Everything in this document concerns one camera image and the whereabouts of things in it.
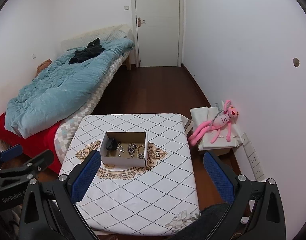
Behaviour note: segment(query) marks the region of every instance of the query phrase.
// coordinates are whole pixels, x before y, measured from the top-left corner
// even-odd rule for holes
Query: diamond pattern tablecloth
[[[89,115],[80,123],[61,169],[69,173],[100,146],[105,131],[146,131],[146,168],[101,165],[77,207],[94,230],[165,236],[199,216],[196,185],[186,131],[179,114]]]

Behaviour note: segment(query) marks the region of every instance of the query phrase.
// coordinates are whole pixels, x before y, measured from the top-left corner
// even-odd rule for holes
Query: power outlet strip
[[[257,181],[262,181],[264,179],[266,179],[264,171],[262,169],[261,166],[261,162],[256,154],[256,151],[251,143],[251,141],[249,140],[248,136],[246,133],[243,133],[242,135],[242,139],[243,139],[243,147],[244,147],[244,151],[246,153],[246,156],[249,160],[249,163],[251,165],[251,168],[253,170],[253,174],[254,177]]]

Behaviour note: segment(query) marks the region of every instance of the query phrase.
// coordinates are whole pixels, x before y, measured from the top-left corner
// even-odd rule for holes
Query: baseboard
[[[186,72],[186,74],[189,76],[190,80],[192,81],[197,93],[201,96],[201,98],[203,98],[203,100],[205,101],[205,106],[207,107],[211,107],[210,103],[208,102],[206,96],[204,95],[202,89],[200,88],[200,86],[196,83],[195,79],[193,78],[193,76],[191,75],[191,73],[188,71],[188,69],[186,68],[186,66],[182,63],[182,68],[184,69],[184,71]]]

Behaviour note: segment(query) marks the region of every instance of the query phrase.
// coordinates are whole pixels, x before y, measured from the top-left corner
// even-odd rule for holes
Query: pink panther plush toy
[[[212,121],[206,121],[201,123],[195,132],[189,137],[190,145],[194,146],[208,131],[217,130],[216,135],[212,139],[211,143],[214,143],[221,132],[221,127],[228,124],[228,134],[226,135],[226,141],[231,141],[231,119],[238,116],[238,111],[231,106],[231,100],[226,100],[224,105],[224,112],[222,115],[217,116]]]

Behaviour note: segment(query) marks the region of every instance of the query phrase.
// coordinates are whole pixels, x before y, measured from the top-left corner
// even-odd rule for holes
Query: light switch
[[[244,150],[247,157],[250,157],[255,152],[251,142],[248,142],[247,145],[244,146]]]

